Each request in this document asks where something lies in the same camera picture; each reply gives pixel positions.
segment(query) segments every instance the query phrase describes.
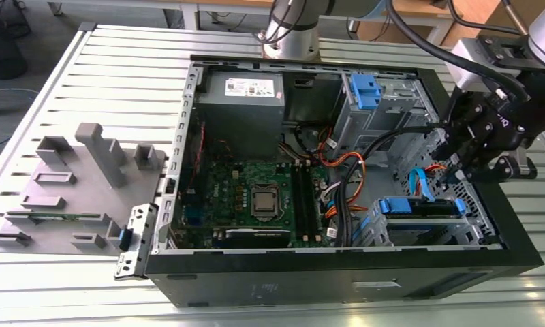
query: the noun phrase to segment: sticker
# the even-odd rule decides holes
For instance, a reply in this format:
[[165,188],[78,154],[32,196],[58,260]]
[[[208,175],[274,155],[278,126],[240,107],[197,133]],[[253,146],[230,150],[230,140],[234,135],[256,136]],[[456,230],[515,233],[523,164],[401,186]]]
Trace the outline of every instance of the sticker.
[[326,237],[337,238],[337,229],[329,227],[326,229]]
[[337,142],[332,138],[326,138],[326,144],[334,149],[337,147]]
[[224,94],[228,97],[274,97],[274,81],[228,78]]

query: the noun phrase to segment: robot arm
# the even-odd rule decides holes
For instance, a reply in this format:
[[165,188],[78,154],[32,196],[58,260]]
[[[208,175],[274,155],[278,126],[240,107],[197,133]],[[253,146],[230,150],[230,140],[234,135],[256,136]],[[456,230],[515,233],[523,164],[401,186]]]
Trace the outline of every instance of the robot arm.
[[537,170],[525,149],[545,131],[545,11],[529,35],[517,39],[479,36],[461,40],[453,52],[512,76],[529,99],[520,101],[489,93],[480,83],[484,79],[469,79],[469,72],[449,65],[459,86],[449,103],[447,141],[435,159],[445,160],[456,153],[460,162],[447,181],[457,179],[457,168],[472,181],[533,179]]
[[[457,88],[447,107],[447,137],[435,159],[459,156],[447,182],[535,178],[537,170],[525,149],[545,131],[545,11],[529,32],[508,0],[507,12],[521,32],[519,39],[480,36],[459,42],[453,53],[427,42],[398,16],[393,0],[276,0],[269,26],[256,35],[262,52],[274,59],[318,58],[320,15],[380,16],[384,7],[405,36],[443,59]],[[499,158],[493,168],[489,164]]]
[[256,39],[262,53],[274,59],[312,61],[318,57],[320,15],[372,17],[384,12],[381,0],[276,0],[269,26]]

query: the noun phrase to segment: aluminum table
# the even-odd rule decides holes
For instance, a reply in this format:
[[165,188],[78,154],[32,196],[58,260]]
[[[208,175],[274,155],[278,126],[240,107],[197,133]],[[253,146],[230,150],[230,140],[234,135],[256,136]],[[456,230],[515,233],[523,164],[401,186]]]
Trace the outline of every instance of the aluminum table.
[[[321,60],[447,68],[410,45],[321,40]],[[252,36],[98,25],[77,32],[0,156],[0,225],[18,205],[45,135],[73,141],[80,122],[100,123],[122,147],[169,152],[190,54],[258,57]],[[545,134],[529,156],[539,179],[504,191],[545,261]],[[172,306],[150,281],[113,281],[116,259],[0,254],[0,322],[69,326],[545,326],[545,266],[483,283],[443,300],[274,307]]]

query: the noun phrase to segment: black cable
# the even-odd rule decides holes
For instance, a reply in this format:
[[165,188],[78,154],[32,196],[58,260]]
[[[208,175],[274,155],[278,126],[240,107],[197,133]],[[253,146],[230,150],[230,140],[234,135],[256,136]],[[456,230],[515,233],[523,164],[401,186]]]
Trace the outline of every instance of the black cable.
[[[427,134],[429,132],[432,132],[435,130],[435,128],[440,128],[443,127],[443,124],[435,124],[431,126],[417,126],[417,127],[404,127],[400,129],[396,129],[393,131],[386,132],[385,134],[381,134],[381,136],[378,136],[372,144],[365,148],[364,152],[361,153],[361,156],[364,159],[366,159],[378,149],[380,147],[389,141],[392,140],[392,138],[400,136],[401,134],[408,134],[408,133],[420,133],[420,134]],[[350,228],[350,224],[352,224],[352,219],[350,219],[350,214],[349,214],[349,207],[346,205],[346,184],[349,179],[353,176],[353,172],[356,171],[356,169],[358,169],[360,167],[360,163],[356,160],[356,162],[353,163],[353,165],[350,165],[349,170],[346,171],[346,174],[344,176],[344,178],[341,179],[341,184],[338,185],[337,188],[337,192],[336,192],[336,197],[334,197],[334,201],[336,201],[336,209],[337,209],[337,217],[338,219],[344,220],[344,232],[342,232],[342,244],[344,247],[348,247],[352,242],[350,240],[350,235],[346,235],[348,233],[348,226],[349,226],[349,230]]]
[[[272,3],[273,5],[270,6],[269,24],[268,24],[268,26],[270,26],[270,23],[272,23],[272,21],[273,21],[274,7],[276,7],[276,4],[277,4],[276,1],[277,1],[277,0],[274,0],[274,2]],[[270,35],[276,35],[276,33],[278,33],[278,29],[281,29],[281,25],[282,25],[282,23],[284,23],[284,19],[286,18],[286,15],[289,14],[289,10],[290,10],[290,5],[286,6],[286,11],[285,11],[284,14],[282,14],[281,22],[276,25],[276,29],[274,29],[274,31],[273,31],[273,33],[272,33]],[[266,41],[266,42],[269,41],[269,39],[266,39],[266,38],[261,39],[261,38],[258,37],[258,34],[257,34],[257,33],[253,33],[253,36],[256,37],[256,39],[257,39],[258,41]]]
[[488,29],[489,31],[503,32],[503,33],[515,34],[515,35],[521,35],[521,33],[519,33],[517,29],[513,29],[512,27],[497,26],[497,25],[485,25],[485,24],[479,24],[476,22],[467,22],[459,16],[459,13],[456,12],[456,7],[455,7],[455,1],[453,0],[448,0],[448,9],[451,11],[452,18],[463,26],[471,27],[473,29]]
[[[284,34],[281,36],[278,36],[273,40],[262,40],[258,36],[256,36],[257,41],[261,42],[262,44],[273,44],[273,43],[281,41],[289,35],[292,30],[296,28],[297,22],[301,20],[302,14],[305,13],[305,7],[306,7],[306,0],[302,1],[302,8],[301,8],[301,12],[298,13],[297,20],[294,21],[294,23],[290,25],[289,29],[284,32]],[[289,9],[290,9],[290,7],[286,8],[286,11],[285,11],[285,13],[282,15],[281,23],[278,23],[278,26],[276,27],[276,32],[272,35],[274,35],[278,32],[280,26],[284,23],[284,19],[286,18],[286,15],[289,14]]]
[[234,29],[237,29],[237,28],[240,27],[240,25],[242,25],[242,22],[244,22],[244,19],[246,18],[246,15],[248,15],[248,14],[244,14],[242,18],[240,19],[238,24],[236,24],[234,27],[232,27],[232,28],[228,29],[229,32],[234,31]]
[[380,39],[380,37],[384,36],[385,32],[388,32],[388,28],[389,28],[390,24],[392,24],[392,19],[389,18],[389,14],[386,13],[384,24],[381,24],[380,34],[378,34],[378,36],[376,36],[374,38],[372,38],[369,40],[370,42],[377,41]]
[[306,148],[305,143],[304,143],[304,141],[302,141],[302,138],[301,138],[301,126],[300,126],[300,125],[297,125],[297,127],[294,128],[293,135],[294,135],[294,139],[296,139],[296,141],[297,141],[298,147],[300,147],[301,150],[309,155],[312,161],[318,164],[320,161],[318,161],[318,159],[317,159],[316,156],[314,156],[316,152],[310,151],[310,150]]
[[389,13],[389,17],[392,18],[392,21],[394,22],[397,28],[424,51],[427,51],[432,56],[441,59],[443,61],[453,64],[456,67],[463,68],[464,70],[477,74],[480,77],[483,77],[483,79],[491,80],[497,85],[503,86],[505,90],[512,93],[512,95],[520,102],[528,101],[529,95],[527,94],[525,89],[517,82],[517,80],[499,73],[493,69],[483,66],[481,64],[473,63],[471,60],[467,60],[465,58],[457,56],[456,54],[440,49],[437,46],[431,44],[409,28],[408,24],[401,19],[393,7],[393,0],[385,0],[385,6]]

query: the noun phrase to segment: motherboard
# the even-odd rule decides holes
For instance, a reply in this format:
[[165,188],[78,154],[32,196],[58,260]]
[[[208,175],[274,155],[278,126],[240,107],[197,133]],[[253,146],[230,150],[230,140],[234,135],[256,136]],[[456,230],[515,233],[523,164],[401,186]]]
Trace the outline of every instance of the motherboard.
[[214,162],[198,204],[173,230],[178,248],[322,247],[325,168],[293,163]]

